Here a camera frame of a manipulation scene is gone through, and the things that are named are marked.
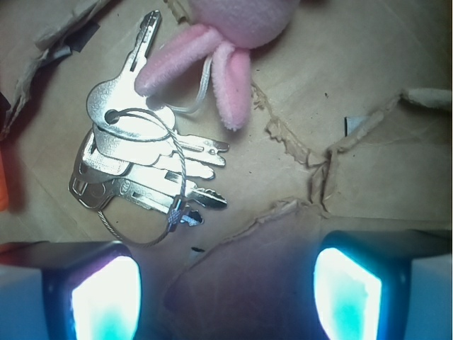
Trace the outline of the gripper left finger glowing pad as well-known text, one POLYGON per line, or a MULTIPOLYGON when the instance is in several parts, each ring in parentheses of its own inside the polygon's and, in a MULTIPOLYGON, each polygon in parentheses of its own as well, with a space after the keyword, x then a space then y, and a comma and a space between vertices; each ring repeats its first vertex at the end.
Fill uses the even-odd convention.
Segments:
POLYGON ((2 339, 133 339, 141 301, 121 242, 1 245, 2 339))

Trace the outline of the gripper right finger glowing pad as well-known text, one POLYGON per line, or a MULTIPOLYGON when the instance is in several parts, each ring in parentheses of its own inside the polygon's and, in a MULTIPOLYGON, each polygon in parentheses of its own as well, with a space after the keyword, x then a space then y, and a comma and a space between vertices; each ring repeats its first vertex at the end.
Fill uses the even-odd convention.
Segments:
POLYGON ((331 232, 313 290, 329 339, 451 339, 452 233, 331 232))

